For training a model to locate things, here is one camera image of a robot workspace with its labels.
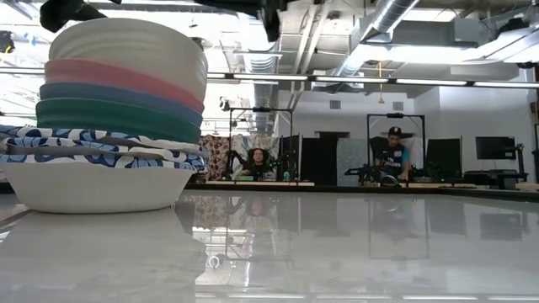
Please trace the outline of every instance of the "ceiling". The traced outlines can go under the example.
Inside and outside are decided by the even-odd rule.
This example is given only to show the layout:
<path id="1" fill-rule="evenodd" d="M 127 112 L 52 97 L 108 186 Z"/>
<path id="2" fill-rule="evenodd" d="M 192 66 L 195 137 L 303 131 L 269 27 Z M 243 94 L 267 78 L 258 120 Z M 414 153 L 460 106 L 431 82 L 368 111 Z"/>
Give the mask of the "ceiling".
<path id="1" fill-rule="evenodd" d="M 0 0 L 0 30 L 13 32 L 16 50 L 14 53 L 0 55 L 0 67 L 43 67 L 47 61 L 50 43 L 56 37 L 39 24 L 39 9 L 44 1 L 32 0 Z M 316 49 L 308 66 L 307 73 L 316 70 L 330 70 L 337 67 L 350 53 L 349 37 L 355 20 L 372 13 L 375 4 L 371 0 L 330 0 L 328 18 L 323 21 L 322 31 L 316 43 Z M 124 0 L 121 6 L 106 0 L 93 0 L 91 4 L 109 17 L 127 17 L 145 19 L 167 25 L 188 36 L 199 36 L 204 39 L 205 54 L 210 65 L 210 72 L 245 72 L 244 55 L 245 37 L 242 23 L 234 13 L 219 9 L 204 8 L 189 1 L 163 0 Z M 421 1 L 405 20 L 421 20 L 431 22 L 447 22 L 457 14 L 466 14 L 467 18 L 479 15 L 495 15 L 523 8 L 530 4 L 528 0 L 437 0 Z M 281 16 L 281 39 L 278 41 L 276 56 L 279 57 L 278 73 L 290 73 L 294 66 L 296 54 L 302 39 L 306 20 L 309 19 L 310 1 L 290 3 L 287 11 Z M 317 16 L 310 36 L 315 40 Z M 460 75 L 469 77 L 473 70 L 474 78 L 490 80 L 508 80 L 518 72 L 514 64 L 489 64 L 482 66 L 463 66 L 455 73 L 454 66 L 446 64 L 419 64 L 397 61 L 383 61 L 380 66 L 364 64 L 360 69 L 365 76 L 378 77 L 422 77 L 451 78 Z M 39 86 L 44 82 L 42 77 L 0 74 L 0 110 L 13 116 L 32 116 L 35 103 L 39 100 Z M 411 87 L 384 88 L 421 89 Z M 220 110 L 221 97 L 231 100 L 233 106 L 252 104 L 252 92 L 245 85 L 209 84 L 205 98 L 205 120 L 223 120 L 228 113 Z M 215 132 L 206 125 L 205 132 Z"/>

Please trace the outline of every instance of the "computer monitor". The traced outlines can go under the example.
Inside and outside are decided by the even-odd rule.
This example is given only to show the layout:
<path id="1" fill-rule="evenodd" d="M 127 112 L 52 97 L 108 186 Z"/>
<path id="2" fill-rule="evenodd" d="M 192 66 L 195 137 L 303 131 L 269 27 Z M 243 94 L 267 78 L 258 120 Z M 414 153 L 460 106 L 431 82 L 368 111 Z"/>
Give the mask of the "computer monitor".
<path id="1" fill-rule="evenodd" d="M 475 137 L 478 160 L 515 160 L 514 137 Z"/>

